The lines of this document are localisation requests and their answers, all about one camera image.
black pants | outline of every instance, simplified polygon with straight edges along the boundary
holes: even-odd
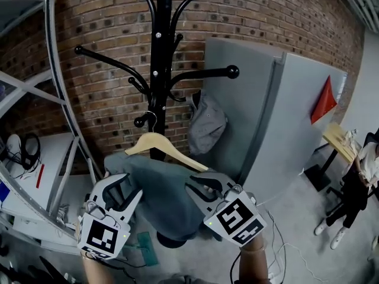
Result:
[[[345,182],[342,188],[343,205],[326,218],[326,224],[332,226],[335,221],[346,215],[343,226],[350,228],[359,211],[364,210],[367,206],[368,188],[362,184],[353,166],[342,179]]]

brick wall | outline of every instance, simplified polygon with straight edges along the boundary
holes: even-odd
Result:
[[[173,9],[181,1],[174,0]],[[125,72],[77,56],[73,48],[82,44],[133,66],[149,79],[151,24],[147,3],[57,0],[56,8],[61,67],[84,136],[91,148],[103,155],[130,146],[146,131],[133,125],[133,119],[147,109],[146,98],[128,83]],[[349,79],[335,116],[337,121],[342,119],[361,63],[364,30],[344,0],[196,0],[187,6],[177,29],[184,40],[174,56],[174,75],[204,67],[207,37],[279,46],[347,71]],[[0,39],[0,49],[0,69],[17,78],[47,69],[43,13]],[[188,95],[201,85],[200,80],[183,81],[175,92]],[[170,99],[167,106],[166,135],[186,153],[188,106]],[[8,113],[7,127],[39,135],[67,130],[59,106],[43,99],[20,102]]]

gray jacket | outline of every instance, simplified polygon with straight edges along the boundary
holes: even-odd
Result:
[[[195,236],[204,214],[185,190],[185,184],[192,181],[190,176],[195,172],[180,165],[137,154],[128,156],[123,152],[107,156],[104,166],[112,175],[129,173],[121,184],[124,198],[132,190],[142,188],[143,197],[137,209],[159,233],[175,241]]]

white shelf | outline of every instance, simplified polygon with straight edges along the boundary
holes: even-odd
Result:
[[[52,78],[52,71],[49,69],[43,73],[35,75],[34,77],[25,81],[25,84],[30,86],[36,86],[37,84],[49,80]],[[7,95],[2,101],[0,101],[0,118],[27,92],[21,88],[16,88],[9,95]]]
[[[93,184],[89,175],[70,176],[62,196],[62,203],[69,204],[67,214],[69,223],[77,222],[85,195],[90,193],[92,188]],[[23,217],[15,217],[13,229],[42,240],[42,247],[61,252],[76,253],[75,249],[73,249],[73,247],[76,248],[76,241],[62,234],[43,220],[29,221]]]
[[[42,241],[41,247],[43,247],[44,249],[58,251],[59,253],[75,254],[77,256],[79,256],[81,253],[81,250],[78,249],[77,245],[69,246],[48,241]]]
[[[37,180],[41,170],[41,165],[30,173],[26,179],[18,178],[25,191],[33,198],[43,209],[48,209],[52,201],[52,191],[56,191],[61,178],[59,172],[65,160],[66,154],[73,141],[72,133],[56,134],[40,138],[41,144],[41,163],[44,169],[41,176],[39,187]],[[21,165],[10,162],[7,166],[12,177],[17,177],[24,172]],[[2,204],[2,208],[7,214],[20,216],[28,220],[41,220],[26,204],[23,203],[14,193],[10,192]]]
[[[63,234],[61,231],[43,220],[29,221],[25,218],[15,217],[13,229],[42,241],[48,241],[67,246],[77,245],[76,240]]]

metal shelf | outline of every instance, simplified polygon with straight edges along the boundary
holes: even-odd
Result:
[[[7,161],[0,162],[0,180],[10,189],[10,193],[0,206],[0,210],[15,216],[13,229],[17,230],[18,235],[27,234],[30,237],[41,239],[45,243],[41,244],[42,247],[62,251],[59,250],[61,247],[54,248],[53,244],[73,247],[76,246],[76,242],[73,230],[56,219],[59,204],[62,201],[71,202],[69,222],[74,222],[77,220],[78,209],[85,199],[85,194],[91,192],[93,188],[90,176],[88,176],[89,187],[83,190],[79,185],[66,186],[70,185],[70,182],[78,181],[74,180],[73,176],[70,176],[76,149],[80,149],[88,162],[92,177],[94,178],[94,171],[98,178],[102,176],[81,133],[65,88],[56,43],[55,0],[0,0],[0,37],[29,15],[42,8],[45,13],[44,26],[51,69],[25,82],[0,72],[0,81],[16,87],[0,102],[0,117],[20,100],[25,93],[29,92],[60,104],[70,132],[40,138],[40,159],[44,168],[39,186],[37,186],[37,181],[41,166],[38,166],[33,173],[26,173],[22,177],[15,179],[24,173],[23,167],[13,162],[9,162],[8,165]],[[56,88],[57,96],[35,87],[38,83],[50,78]],[[65,175],[59,177],[62,164],[69,151]],[[67,192],[70,193],[68,200],[65,198]]]
[[[35,87],[37,84],[49,80],[52,78],[52,71],[49,69],[43,73],[35,75],[34,77],[25,81],[25,84],[31,87]],[[16,88],[9,95],[7,95],[2,101],[0,101],[0,118],[27,92],[21,88]]]

